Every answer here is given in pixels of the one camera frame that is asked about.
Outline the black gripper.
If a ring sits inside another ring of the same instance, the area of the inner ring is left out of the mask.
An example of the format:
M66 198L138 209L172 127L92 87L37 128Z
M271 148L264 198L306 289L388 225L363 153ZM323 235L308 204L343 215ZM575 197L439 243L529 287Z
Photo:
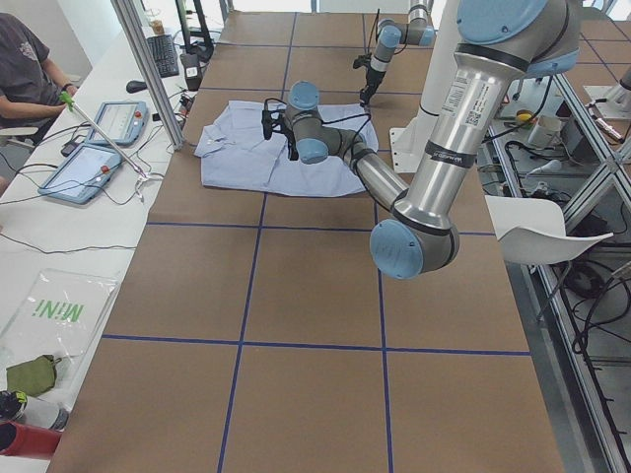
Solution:
M290 161L297 161L299 159L299 153L296 148L296 140L294 138L287 139L288 144L288 157Z
M380 84L384 79L385 73L383 71L374 70L368 68L366 71L366 85L360 90L360 105L366 107L372 106L371 98L377 92Z

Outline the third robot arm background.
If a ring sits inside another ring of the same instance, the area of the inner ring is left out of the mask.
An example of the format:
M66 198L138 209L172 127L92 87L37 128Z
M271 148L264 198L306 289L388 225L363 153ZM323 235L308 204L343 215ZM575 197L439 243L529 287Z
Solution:
M630 119L630 69L614 86L584 86L584 90L603 118Z

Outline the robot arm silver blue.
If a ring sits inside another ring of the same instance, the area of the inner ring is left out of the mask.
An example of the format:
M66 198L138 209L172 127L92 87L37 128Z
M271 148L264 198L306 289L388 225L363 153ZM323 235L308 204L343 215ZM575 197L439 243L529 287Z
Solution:
M302 163L340 158L389 210L389 218L372 230L370 250L379 269L394 279L411 279L454 260L459 237L449 212L493 115L514 81L552 76L576 64L581 4L462 1L455 25L456 71L411 183L359 132L324 125L314 84L295 83L279 114Z
M366 69L366 84L359 92L361 106L370 104L399 46L429 46L433 43L436 36L431 19L433 5L433 1L410 1L405 24L392 19L376 19L374 50L358 55L353 62L354 69Z

